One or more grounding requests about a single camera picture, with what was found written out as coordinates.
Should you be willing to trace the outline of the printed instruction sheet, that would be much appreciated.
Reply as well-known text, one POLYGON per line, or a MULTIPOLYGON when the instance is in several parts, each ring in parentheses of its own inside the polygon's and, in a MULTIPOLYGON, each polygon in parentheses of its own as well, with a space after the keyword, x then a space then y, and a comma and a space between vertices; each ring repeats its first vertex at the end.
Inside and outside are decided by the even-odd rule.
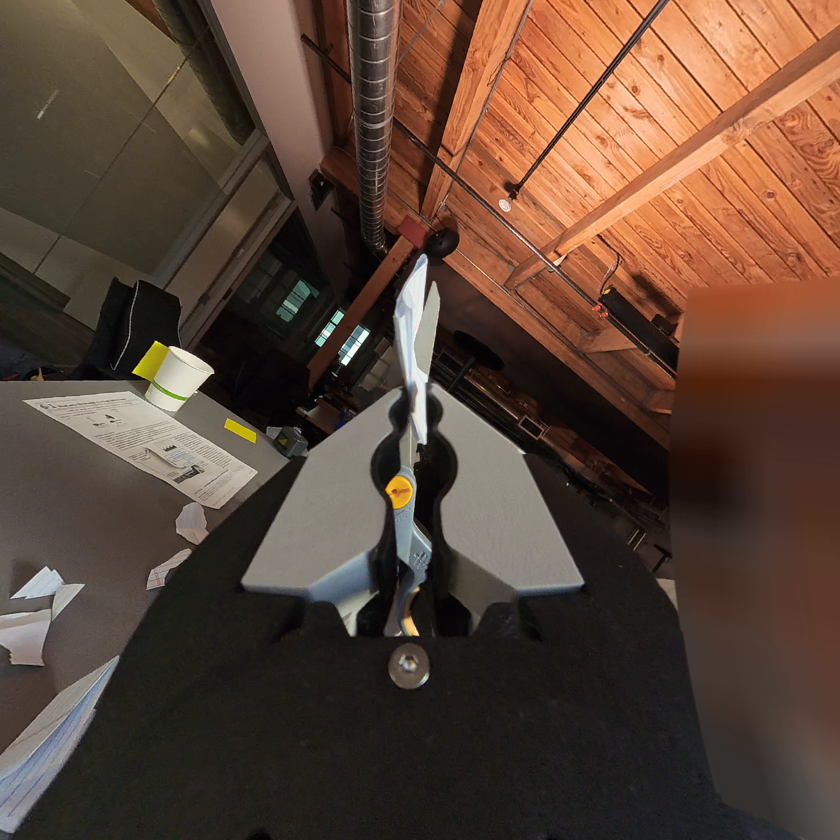
POLYGON ((223 507, 258 474, 131 392, 41 396, 25 403, 205 507, 223 507))

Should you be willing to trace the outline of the folded lined paper booklet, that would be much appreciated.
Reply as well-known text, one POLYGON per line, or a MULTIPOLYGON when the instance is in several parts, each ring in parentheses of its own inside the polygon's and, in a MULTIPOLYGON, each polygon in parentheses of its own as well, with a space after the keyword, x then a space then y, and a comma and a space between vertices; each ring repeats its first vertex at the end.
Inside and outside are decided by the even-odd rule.
POLYGON ((1 830, 17 831, 64 767, 93 719, 119 662, 110 659, 63 689, 1 757, 1 830))

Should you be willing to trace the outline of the black chair white piping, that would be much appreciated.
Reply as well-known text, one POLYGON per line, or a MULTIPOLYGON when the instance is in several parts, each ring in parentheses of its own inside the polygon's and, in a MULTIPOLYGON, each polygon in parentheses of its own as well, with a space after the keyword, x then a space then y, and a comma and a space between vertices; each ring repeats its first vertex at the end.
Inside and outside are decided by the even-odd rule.
POLYGON ((154 341, 180 347, 182 304, 145 280, 132 287, 113 278, 102 303, 91 345, 73 372, 81 381, 138 381, 137 363, 154 341))

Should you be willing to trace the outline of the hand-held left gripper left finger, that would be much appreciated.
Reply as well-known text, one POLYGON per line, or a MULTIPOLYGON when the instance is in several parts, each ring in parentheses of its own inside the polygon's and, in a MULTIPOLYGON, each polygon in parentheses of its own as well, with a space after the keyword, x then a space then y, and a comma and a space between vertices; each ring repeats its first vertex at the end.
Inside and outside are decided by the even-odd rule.
POLYGON ((303 459, 241 580, 247 592, 328 602, 350 635, 385 635, 400 567, 386 487, 406 414, 395 388, 303 459))

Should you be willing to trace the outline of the black disc-topped pole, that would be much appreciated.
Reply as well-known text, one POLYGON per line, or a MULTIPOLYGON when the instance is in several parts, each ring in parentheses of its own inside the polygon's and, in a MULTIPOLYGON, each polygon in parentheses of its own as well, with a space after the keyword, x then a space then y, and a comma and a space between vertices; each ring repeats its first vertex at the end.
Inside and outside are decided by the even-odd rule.
POLYGON ((455 344, 463 351, 468 360, 491 371, 502 371, 505 367, 504 360, 495 353, 489 346, 481 342, 471 334, 456 330, 453 333, 455 344))

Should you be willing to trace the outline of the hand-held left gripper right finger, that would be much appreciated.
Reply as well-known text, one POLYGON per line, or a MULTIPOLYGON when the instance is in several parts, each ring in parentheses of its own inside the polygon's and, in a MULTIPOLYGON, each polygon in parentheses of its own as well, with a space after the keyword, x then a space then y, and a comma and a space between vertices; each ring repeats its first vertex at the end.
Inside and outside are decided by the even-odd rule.
POLYGON ((423 500, 434 635, 468 635, 495 604, 580 593, 580 572, 525 453, 439 385, 428 390, 423 500))

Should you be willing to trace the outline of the grey desk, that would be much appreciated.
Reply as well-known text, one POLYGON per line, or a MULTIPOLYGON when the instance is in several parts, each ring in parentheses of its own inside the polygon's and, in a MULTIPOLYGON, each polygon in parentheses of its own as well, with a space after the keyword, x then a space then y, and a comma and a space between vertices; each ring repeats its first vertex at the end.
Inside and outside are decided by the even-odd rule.
POLYGON ((49 700, 120 656, 96 723, 117 742, 145 739, 183 697, 192 710, 243 663, 299 626, 301 602, 246 593, 239 581, 301 469, 263 437, 224 429, 231 413, 193 398, 175 419, 258 474, 206 516, 211 531, 158 595, 149 572, 184 543, 175 519, 188 499, 25 403, 41 396, 139 391, 128 382, 2 383, 2 615, 50 609, 12 599, 48 566, 85 586, 51 620, 43 667, 16 666, 2 648, 2 748, 49 700))

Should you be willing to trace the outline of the lined paper strip scrap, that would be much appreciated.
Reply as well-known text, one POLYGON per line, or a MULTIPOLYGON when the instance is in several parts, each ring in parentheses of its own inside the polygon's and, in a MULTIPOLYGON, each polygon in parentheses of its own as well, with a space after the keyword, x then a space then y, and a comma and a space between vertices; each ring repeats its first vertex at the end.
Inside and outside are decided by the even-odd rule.
POLYGON ((184 549, 173 555, 167 561, 154 567, 150 572, 146 582, 145 589, 147 592, 152 592, 162 588, 166 579, 171 572, 177 569, 185 560, 189 558, 193 551, 191 549, 184 549))

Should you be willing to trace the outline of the narrow lined paper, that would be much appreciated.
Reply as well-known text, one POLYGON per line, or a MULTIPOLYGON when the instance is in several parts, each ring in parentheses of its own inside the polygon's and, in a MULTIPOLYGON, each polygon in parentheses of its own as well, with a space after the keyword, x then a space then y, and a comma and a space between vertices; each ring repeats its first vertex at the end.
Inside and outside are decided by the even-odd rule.
POLYGON ((427 444, 427 374, 417 361, 415 341, 424 314, 427 257, 420 255, 395 303, 395 351, 406 390, 414 436, 427 444))

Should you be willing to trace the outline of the grey orange scissors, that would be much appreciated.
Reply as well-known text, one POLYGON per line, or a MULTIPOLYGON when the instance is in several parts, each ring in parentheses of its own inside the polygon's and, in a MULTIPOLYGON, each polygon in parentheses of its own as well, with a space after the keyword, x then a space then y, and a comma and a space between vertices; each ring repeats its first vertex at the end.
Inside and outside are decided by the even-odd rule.
MULTIPOLYGON (((437 284, 432 282, 415 339, 416 360, 425 379, 433 358, 439 306, 437 284)), ((385 626, 385 634, 391 636, 419 636, 411 608, 420 585, 426 580, 427 567, 432 559, 431 539, 414 520, 417 482, 413 468, 416 456, 417 438, 412 427, 407 426, 400 441, 401 467, 386 487, 394 509, 396 554, 402 566, 406 567, 398 574, 394 604, 385 626)))

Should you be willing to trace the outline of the metal ventilation duct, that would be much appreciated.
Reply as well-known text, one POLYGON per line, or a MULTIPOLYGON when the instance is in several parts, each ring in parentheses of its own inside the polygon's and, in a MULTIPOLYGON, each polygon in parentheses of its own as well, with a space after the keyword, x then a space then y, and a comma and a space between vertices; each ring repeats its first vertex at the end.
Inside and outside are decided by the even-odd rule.
POLYGON ((388 251, 384 211, 395 107, 400 1, 349 1, 350 75, 360 229, 380 259, 388 251))

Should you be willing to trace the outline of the yellow sticky note pad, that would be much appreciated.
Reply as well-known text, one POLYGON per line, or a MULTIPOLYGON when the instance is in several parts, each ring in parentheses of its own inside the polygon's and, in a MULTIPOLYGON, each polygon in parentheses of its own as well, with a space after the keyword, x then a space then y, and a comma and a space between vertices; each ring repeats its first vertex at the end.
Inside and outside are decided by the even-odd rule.
POLYGON ((154 341, 142 358, 140 358, 140 361, 135 365, 132 374, 147 382, 152 382, 169 350, 170 348, 168 346, 154 341))

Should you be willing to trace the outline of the small grey box yellow label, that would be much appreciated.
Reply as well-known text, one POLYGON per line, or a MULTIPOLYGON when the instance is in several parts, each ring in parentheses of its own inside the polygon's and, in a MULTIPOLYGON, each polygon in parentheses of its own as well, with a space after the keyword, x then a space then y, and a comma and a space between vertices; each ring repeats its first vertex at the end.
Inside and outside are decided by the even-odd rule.
POLYGON ((305 455, 308 452, 308 441, 303 436, 299 427, 268 426, 266 428, 266 436, 272 441, 274 448, 284 458, 293 459, 305 455))

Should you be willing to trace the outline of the white paper cup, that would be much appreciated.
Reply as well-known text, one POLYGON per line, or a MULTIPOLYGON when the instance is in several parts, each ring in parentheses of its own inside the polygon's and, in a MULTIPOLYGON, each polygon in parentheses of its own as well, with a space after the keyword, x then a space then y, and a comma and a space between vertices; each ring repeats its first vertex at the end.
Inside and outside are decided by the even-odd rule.
POLYGON ((168 413, 180 408, 214 374, 214 369, 185 350, 171 346, 154 373, 144 399, 168 413))

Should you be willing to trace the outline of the white paper scrap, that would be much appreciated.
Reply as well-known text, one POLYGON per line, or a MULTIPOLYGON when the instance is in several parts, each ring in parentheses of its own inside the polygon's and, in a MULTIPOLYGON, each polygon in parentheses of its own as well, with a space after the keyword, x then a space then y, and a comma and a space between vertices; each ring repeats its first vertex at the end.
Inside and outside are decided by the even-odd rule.
POLYGON ((175 532, 193 545, 204 541, 208 528, 203 506, 194 501, 186 504, 175 520, 175 532))
POLYGON ((1 616, 1 647, 16 666, 45 665, 43 650, 51 624, 51 610, 20 612, 1 616))
POLYGON ((31 600, 38 597, 51 596, 51 619, 55 620, 81 592, 84 586, 82 583, 67 584, 57 570, 52 570, 46 566, 36 573, 11 598, 14 600, 31 600))

